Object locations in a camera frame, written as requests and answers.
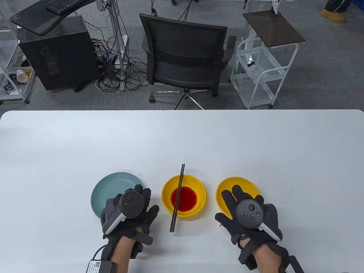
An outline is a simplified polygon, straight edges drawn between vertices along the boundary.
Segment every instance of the black mesh chair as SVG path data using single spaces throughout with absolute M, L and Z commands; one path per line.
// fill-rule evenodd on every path
M 157 94 L 182 94 L 174 108 L 194 92 L 210 90 L 218 95 L 221 71 L 231 59 L 236 36 L 229 36 L 223 49 L 227 28 L 195 24 L 140 14 L 145 31 L 142 47 L 147 53 L 147 81 L 181 87 L 181 91 L 151 92 L 149 102 Z

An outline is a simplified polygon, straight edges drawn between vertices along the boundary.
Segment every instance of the forearm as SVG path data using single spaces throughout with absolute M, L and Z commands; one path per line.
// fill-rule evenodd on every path
M 127 273 L 131 250 L 135 240 L 122 237 L 115 247 L 111 261 L 117 264 L 116 273 Z
M 245 247 L 249 239 L 240 241 L 240 245 Z M 266 244 L 261 245 L 253 252 L 260 273 L 278 273 L 278 268 L 282 263 L 282 258 L 274 253 Z

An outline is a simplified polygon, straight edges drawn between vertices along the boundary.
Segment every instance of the black chopsticks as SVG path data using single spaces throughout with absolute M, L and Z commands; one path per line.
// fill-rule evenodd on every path
M 173 214 L 172 214 L 171 228 L 169 229 L 169 232 L 174 232 L 174 227 L 176 226 L 178 206 L 179 206 L 179 198 L 180 198 L 180 195 L 181 195 L 181 188 L 182 188 L 182 181 L 183 181 L 184 171 L 185 171 L 185 165 L 182 164 L 181 174 L 179 176 L 179 183 L 178 183 L 176 200 L 174 202 L 174 209 L 173 209 Z

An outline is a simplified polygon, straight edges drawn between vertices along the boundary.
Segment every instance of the computer tower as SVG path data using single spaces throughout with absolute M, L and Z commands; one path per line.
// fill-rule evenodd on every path
M 18 28 L 17 34 L 20 48 L 46 90 L 79 88 L 100 75 L 82 16 L 65 18 L 44 36 L 24 28 Z

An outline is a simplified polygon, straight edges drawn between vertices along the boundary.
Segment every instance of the yellow bowl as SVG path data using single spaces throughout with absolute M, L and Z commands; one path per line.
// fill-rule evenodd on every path
M 260 194 L 257 187 L 249 180 L 246 180 L 245 178 L 230 177 L 222 181 L 220 185 L 217 186 L 216 189 L 216 202 L 221 211 L 230 218 L 232 218 L 231 213 L 228 210 L 228 207 L 226 206 L 224 199 L 222 199 L 221 193 L 223 190 L 231 191 L 233 186 L 235 185 L 239 185 L 244 192 L 249 193 L 253 198 L 255 198 L 258 194 Z
M 173 213 L 174 209 L 174 206 L 172 205 L 171 202 L 171 194 L 175 189 L 178 188 L 178 183 L 179 183 L 179 175 L 169 179 L 168 182 L 164 185 L 162 190 L 163 205 L 166 208 L 166 210 L 168 210 L 170 213 Z M 195 216 L 203 209 L 203 207 L 206 204 L 207 193 L 205 186 L 197 178 L 185 174 L 183 176 L 182 187 L 191 188 L 196 193 L 197 202 L 196 205 L 193 207 L 193 209 L 189 211 L 178 211 L 177 216 L 181 218 Z

